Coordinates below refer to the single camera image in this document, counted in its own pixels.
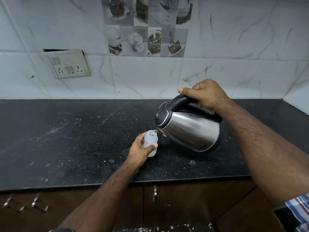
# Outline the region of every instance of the person's left arm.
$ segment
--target person's left arm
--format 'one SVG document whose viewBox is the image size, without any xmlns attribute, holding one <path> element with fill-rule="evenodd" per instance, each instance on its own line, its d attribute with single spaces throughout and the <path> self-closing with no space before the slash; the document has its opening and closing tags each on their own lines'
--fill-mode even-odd
<svg viewBox="0 0 309 232">
<path fill-rule="evenodd" d="M 76 232 L 110 232 L 130 179 L 147 160 L 148 154 L 158 147 L 152 144 L 142 148 L 145 133 L 137 136 L 126 161 L 88 199 L 79 205 L 58 228 Z"/>
</svg>

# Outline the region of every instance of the hand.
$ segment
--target hand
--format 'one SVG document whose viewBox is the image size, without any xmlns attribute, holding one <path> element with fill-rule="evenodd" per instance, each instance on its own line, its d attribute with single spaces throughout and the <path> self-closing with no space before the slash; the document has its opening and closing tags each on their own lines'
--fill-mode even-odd
<svg viewBox="0 0 309 232">
<path fill-rule="evenodd" d="M 152 152 L 158 147 L 158 144 L 155 143 L 146 148 L 143 148 L 144 136 L 146 135 L 146 133 L 147 132 L 144 132 L 137 136 L 137 138 L 135 139 L 130 148 L 129 155 L 127 157 L 127 161 L 130 164 L 133 164 L 136 167 L 136 169 L 141 167 L 147 160 L 150 152 Z"/>
<path fill-rule="evenodd" d="M 212 79 L 203 80 L 193 86 L 192 89 L 181 87 L 178 89 L 178 92 L 197 100 L 199 107 L 205 106 L 217 113 L 220 113 L 219 111 L 225 105 L 232 102 L 220 85 Z"/>
</svg>

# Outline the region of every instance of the forearm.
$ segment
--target forearm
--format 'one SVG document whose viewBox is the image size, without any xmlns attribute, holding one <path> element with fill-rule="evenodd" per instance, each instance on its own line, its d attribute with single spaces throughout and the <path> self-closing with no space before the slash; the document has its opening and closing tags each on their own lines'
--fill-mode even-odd
<svg viewBox="0 0 309 232">
<path fill-rule="evenodd" d="M 61 224 L 76 232 L 110 232 L 120 203 L 137 168 L 125 163 L 87 200 L 79 205 Z"/>
<path fill-rule="evenodd" d="M 230 124 L 253 180 L 275 203 L 309 192 L 309 156 L 230 102 L 218 111 Z"/>
</svg>

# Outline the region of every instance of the person's right arm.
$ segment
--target person's right arm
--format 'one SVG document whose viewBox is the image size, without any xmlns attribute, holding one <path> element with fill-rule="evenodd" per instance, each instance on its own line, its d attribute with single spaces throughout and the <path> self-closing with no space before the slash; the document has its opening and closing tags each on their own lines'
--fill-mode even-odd
<svg viewBox="0 0 309 232">
<path fill-rule="evenodd" d="M 275 205 L 309 192 L 309 156 L 233 102 L 217 82 L 206 79 L 178 92 L 229 123 L 253 180 Z"/>
</svg>

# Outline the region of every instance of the person's left hand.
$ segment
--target person's left hand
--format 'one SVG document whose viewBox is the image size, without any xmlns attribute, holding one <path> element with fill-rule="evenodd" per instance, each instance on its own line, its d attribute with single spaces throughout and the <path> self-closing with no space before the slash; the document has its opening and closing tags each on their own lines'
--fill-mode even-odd
<svg viewBox="0 0 309 232">
<path fill-rule="evenodd" d="M 136 169 L 139 169 L 139 167 L 141 167 L 147 160 L 150 152 L 152 152 L 158 147 L 158 144 L 155 143 L 146 148 L 143 148 L 144 136 L 146 135 L 146 133 L 147 132 L 144 132 L 137 136 L 137 138 L 135 139 L 135 141 L 133 142 L 130 148 L 130 151 L 127 157 L 127 161 L 130 164 L 133 164 L 136 167 Z"/>
</svg>

